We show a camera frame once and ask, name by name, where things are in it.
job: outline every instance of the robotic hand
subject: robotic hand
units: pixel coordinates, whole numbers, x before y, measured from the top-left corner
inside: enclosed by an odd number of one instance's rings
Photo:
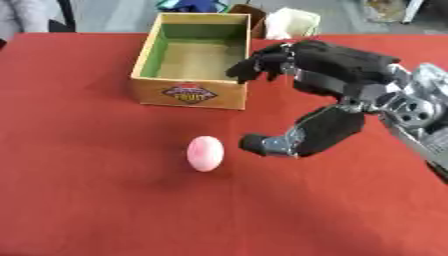
[[[293,75],[295,89],[331,95],[338,102],[300,118],[282,136],[246,135],[240,147],[262,156],[311,156],[360,132],[364,115],[372,114],[448,182],[448,74],[432,64],[410,73],[399,62],[315,40],[255,52],[227,75],[240,83],[262,72],[269,81]]]

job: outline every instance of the red table surface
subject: red table surface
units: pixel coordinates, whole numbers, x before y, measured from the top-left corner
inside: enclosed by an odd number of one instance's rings
[[[448,255],[448,191],[374,117],[306,159],[238,149],[330,98],[285,78],[245,111],[142,106],[128,76],[145,35],[22,35],[0,52],[0,255]],[[321,36],[448,68],[447,36]],[[260,48],[268,41],[254,41]],[[224,163],[193,171],[188,142]]]

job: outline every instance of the pink ball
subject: pink ball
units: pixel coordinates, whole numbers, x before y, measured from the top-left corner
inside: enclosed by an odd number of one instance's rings
[[[188,146],[187,158],[194,169],[209,172],[221,164],[224,158],[224,147],[217,138],[197,137]]]

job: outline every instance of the wooden box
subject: wooden box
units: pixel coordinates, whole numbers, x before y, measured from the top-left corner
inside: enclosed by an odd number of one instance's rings
[[[250,15],[161,13],[135,64],[142,104],[244,109],[247,85],[226,70],[249,56]]]

